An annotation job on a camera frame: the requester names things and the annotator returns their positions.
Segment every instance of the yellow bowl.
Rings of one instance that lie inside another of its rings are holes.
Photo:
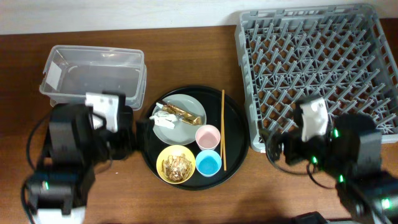
[[[185,180],[181,180],[180,182],[171,181],[166,177],[166,175],[162,171],[162,169],[163,169],[162,162],[163,162],[163,160],[168,159],[169,155],[181,156],[181,154],[183,154],[183,153],[185,154],[185,158],[187,158],[192,163],[191,173],[189,174],[188,178],[186,178]],[[157,157],[157,160],[156,160],[157,173],[164,181],[166,181],[167,183],[170,183],[170,184],[184,183],[189,178],[191,178],[195,169],[196,169],[195,156],[192,154],[191,150],[189,150],[187,147],[184,147],[184,146],[169,146],[169,147],[163,149],[163,151],[159,154],[159,156]]]

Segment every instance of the pink cup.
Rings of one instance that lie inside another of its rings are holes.
[[[203,125],[195,135],[195,140],[201,150],[214,150],[220,143],[220,131],[213,125]]]

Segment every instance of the gray plate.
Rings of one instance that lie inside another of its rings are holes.
[[[188,111],[191,114],[200,116],[202,123],[206,124],[206,111],[203,106],[192,96],[184,94],[175,94],[168,96],[163,99],[166,103],[173,104],[179,108]],[[155,107],[152,115],[160,110],[159,107]],[[174,129],[169,129],[160,126],[154,126],[154,132],[156,136],[164,143],[170,145],[181,145],[190,144],[195,141],[195,134],[201,125],[190,125],[180,120],[174,123]]]

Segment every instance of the plastic bin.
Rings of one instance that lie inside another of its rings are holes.
[[[302,96],[321,95],[330,118],[370,115],[382,141],[398,141],[398,72],[378,16],[368,4],[247,11],[235,32],[251,146],[259,129],[297,127]]]
[[[40,92],[51,104],[84,103],[86,92],[117,91],[139,110],[144,101],[146,66],[141,50],[56,45],[43,73]]]

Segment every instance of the gold wrapper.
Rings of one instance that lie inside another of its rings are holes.
[[[191,125],[202,125],[201,118],[199,116],[192,115],[189,112],[186,112],[185,110],[183,110],[177,106],[168,104],[164,101],[161,101],[160,103],[163,104],[162,110],[164,110],[170,114],[176,114],[176,115],[181,116],[183,118],[182,122],[191,124]]]

